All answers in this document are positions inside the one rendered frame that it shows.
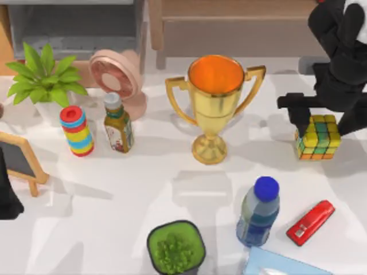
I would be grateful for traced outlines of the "multicoloured puzzle cube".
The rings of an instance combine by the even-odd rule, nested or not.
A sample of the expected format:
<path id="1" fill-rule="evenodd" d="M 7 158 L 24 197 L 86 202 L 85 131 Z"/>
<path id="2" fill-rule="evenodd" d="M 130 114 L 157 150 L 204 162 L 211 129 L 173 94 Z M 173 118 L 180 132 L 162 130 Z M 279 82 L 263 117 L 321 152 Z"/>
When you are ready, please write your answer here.
<path id="1" fill-rule="evenodd" d="M 332 159 L 341 143 L 334 115 L 311 115 L 306 133 L 295 131 L 296 151 L 300 160 Z"/>

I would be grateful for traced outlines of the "olive green bottle grey cap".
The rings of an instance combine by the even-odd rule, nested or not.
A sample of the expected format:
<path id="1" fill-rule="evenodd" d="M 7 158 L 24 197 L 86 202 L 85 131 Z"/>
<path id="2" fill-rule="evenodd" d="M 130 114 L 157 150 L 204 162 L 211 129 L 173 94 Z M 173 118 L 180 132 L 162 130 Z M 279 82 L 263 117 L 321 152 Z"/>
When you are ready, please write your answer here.
<path id="1" fill-rule="evenodd" d="M 104 126 L 110 146 L 113 150 L 126 154 L 134 144 L 130 115 L 124 110 L 122 100 L 116 92 L 105 95 L 104 107 Z"/>

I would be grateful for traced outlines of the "leafy plant in white pot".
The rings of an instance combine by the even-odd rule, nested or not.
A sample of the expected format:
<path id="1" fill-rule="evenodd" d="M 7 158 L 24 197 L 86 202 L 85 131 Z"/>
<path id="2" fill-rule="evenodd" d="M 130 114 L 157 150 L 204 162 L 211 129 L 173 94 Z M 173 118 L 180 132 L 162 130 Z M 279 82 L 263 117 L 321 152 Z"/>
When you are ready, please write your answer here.
<path id="1" fill-rule="evenodd" d="M 60 126 L 60 112 L 70 106 L 70 93 L 86 96 L 87 90 L 79 83 L 79 70 L 73 66 L 76 56 L 66 56 L 56 62 L 50 44 L 45 44 L 41 53 L 23 43 L 25 63 L 8 62 L 6 66 L 17 72 L 14 83 L 7 93 L 18 105 L 30 99 L 45 124 Z"/>

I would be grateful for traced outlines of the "wooden open shelf unit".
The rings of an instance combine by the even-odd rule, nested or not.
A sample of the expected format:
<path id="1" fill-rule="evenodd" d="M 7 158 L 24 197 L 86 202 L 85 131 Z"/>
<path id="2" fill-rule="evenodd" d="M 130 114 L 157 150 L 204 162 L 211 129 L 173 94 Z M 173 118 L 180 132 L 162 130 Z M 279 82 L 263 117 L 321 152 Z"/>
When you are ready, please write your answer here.
<path id="1" fill-rule="evenodd" d="M 146 0 L 147 67 L 182 72 L 223 54 L 270 72 L 326 56 L 307 26 L 315 0 Z"/>

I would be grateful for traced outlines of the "red stapler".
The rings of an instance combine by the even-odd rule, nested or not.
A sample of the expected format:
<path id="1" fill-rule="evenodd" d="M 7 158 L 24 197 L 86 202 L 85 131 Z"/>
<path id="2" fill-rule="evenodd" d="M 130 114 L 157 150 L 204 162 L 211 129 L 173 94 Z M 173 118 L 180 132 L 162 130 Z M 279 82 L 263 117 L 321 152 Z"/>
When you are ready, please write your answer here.
<path id="1" fill-rule="evenodd" d="M 334 212 L 333 204 L 328 200 L 322 200 L 291 226 L 286 235 L 297 246 L 303 246 Z"/>

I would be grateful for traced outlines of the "gold trophy cup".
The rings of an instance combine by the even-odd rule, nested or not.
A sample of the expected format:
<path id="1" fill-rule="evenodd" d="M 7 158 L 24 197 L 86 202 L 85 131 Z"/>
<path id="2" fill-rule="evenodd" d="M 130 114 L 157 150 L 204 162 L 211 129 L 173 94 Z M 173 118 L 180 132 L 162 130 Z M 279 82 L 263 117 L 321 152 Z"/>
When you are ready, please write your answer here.
<path id="1" fill-rule="evenodd" d="M 203 131 L 192 144 L 197 161 L 212 165 L 225 159 L 227 146 L 219 133 L 250 104 L 265 74 L 264 65 L 244 69 L 230 57 L 207 55 L 192 62 L 187 77 L 166 79 L 166 94 L 176 114 Z M 189 92 L 192 117 L 179 107 L 174 88 Z"/>

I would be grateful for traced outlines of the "green plant in black pot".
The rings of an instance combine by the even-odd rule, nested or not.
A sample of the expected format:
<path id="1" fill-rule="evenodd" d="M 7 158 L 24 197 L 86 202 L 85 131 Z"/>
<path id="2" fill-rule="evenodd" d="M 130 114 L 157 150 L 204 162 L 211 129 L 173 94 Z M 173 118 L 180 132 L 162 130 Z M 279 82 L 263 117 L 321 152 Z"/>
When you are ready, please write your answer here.
<path id="1" fill-rule="evenodd" d="M 172 221 L 152 229 L 147 236 L 147 251 L 159 275 L 198 275 L 206 257 L 199 229 L 187 220 Z"/>

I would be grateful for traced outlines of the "wooden framed blackboard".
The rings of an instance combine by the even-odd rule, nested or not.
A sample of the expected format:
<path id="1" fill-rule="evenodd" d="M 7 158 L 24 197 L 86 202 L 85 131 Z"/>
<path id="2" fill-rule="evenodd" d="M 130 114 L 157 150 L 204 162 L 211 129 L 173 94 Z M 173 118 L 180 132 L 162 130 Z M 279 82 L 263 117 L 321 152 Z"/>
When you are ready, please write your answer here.
<path id="1" fill-rule="evenodd" d="M 33 197 L 39 195 L 38 184 L 45 184 L 45 173 L 27 139 L 0 131 L 0 147 L 3 151 L 8 174 L 28 181 Z"/>

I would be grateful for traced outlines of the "grey cabinet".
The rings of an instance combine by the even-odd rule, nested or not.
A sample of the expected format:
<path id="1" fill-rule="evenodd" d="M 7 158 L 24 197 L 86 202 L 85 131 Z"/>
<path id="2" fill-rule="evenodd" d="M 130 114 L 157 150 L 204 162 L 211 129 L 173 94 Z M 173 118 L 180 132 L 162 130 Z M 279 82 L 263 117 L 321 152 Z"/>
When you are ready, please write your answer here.
<path id="1" fill-rule="evenodd" d="M 97 50 L 139 51 L 144 0 L 0 0 L 8 9 L 14 57 L 23 43 L 50 44 L 60 60 L 88 60 Z"/>

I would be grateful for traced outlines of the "wooden cupboard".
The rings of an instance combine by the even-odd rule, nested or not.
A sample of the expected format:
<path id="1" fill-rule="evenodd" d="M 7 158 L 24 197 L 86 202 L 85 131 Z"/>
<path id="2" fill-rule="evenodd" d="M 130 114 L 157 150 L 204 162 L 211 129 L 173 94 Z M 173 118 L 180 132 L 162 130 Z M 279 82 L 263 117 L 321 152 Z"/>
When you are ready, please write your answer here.
<path id="1" fill-rule="evenodd" d="M 13 76 L 15 73 L 5 64 L 14 61 L 9 15 L 6 5 L 0 5 L 0 76 Z"/>

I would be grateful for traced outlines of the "stack of coloured rings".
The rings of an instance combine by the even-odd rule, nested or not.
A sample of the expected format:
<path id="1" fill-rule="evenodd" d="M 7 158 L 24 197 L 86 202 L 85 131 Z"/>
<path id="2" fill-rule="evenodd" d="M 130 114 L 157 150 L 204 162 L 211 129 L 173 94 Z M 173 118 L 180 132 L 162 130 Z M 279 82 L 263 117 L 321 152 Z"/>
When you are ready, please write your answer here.
<path id="1" fill-rule="evenodd" d="M 65 107 L 60 112 L 60 124 L 72 153 L 78 157 L 89 155 L 94 141 L 89 131 L 85 112 L 76 105 Z"/>

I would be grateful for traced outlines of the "blue-capped clear water bottle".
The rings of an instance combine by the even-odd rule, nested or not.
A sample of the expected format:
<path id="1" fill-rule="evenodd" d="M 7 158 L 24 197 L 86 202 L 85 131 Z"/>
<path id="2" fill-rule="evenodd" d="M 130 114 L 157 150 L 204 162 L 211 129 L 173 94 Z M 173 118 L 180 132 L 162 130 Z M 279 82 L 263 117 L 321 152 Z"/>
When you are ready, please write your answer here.
<path id="1" fill-rule="evenodd" d="M 239 241 L 247 246 L 266 243 L 280 210 L 280 187 L 270 176 L 259 177 L 246 193 L 236 226 Z"/>

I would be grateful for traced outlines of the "pink table fan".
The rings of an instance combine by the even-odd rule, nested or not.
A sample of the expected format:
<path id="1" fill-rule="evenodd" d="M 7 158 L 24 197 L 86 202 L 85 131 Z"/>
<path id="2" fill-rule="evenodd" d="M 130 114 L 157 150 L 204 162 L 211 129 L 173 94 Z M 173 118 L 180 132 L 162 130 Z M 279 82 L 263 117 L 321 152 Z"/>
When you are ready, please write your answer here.
<path id="1" fill-rule="evenodd" d="M 142 92 L 140 56 L 134 50 L 121 53 L 98 50 L 89 60 L 89 69 L 97 85 L 106 93 L 116 92 L 131 120 L 145 114 L 147 97 Z"/>

